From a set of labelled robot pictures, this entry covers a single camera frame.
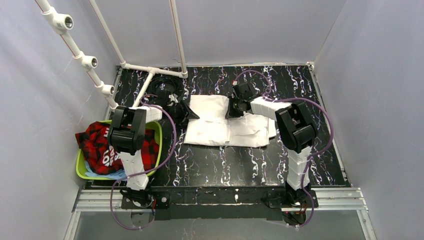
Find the white cloth sheet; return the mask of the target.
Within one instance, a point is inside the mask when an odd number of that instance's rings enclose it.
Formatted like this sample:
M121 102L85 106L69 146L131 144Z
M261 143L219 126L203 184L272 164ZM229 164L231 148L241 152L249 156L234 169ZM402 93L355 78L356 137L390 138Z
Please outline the white cloth sheet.
M190 119L184 144L212 147L265 147L277 136L275 121L256 114L226 118L229 98L223 95L192 95L189 107L199 119Z

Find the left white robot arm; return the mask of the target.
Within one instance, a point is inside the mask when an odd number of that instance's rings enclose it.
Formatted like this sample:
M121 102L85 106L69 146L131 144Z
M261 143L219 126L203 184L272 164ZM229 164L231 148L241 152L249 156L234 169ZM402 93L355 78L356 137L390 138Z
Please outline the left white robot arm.
M125 172L125 176L120 180L126 181L126 189L120 193L127 200L141 205L155 202L156 197L148 187L148 174L159 169L158 166L147 169L143 163L143 160L147 159L143 156L145 150L142 149L148 139L146 125L167 117L175 131L177 125L200 119L175 91L157 90L152 96L152 104L136 107L117 106L107 135L107 141L121 159Z

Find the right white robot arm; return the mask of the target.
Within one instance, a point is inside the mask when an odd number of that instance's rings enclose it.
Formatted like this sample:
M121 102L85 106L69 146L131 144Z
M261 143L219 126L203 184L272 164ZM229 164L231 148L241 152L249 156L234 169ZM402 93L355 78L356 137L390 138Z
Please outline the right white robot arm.
M280 139L287 148L288 175L284 191L263 199L269 207L302 206L310 194L308 158L318 131L306 110L302 101L265 99L255 94L248 83L238 83L232 87L226 117L235 118L251 113L275 121Z

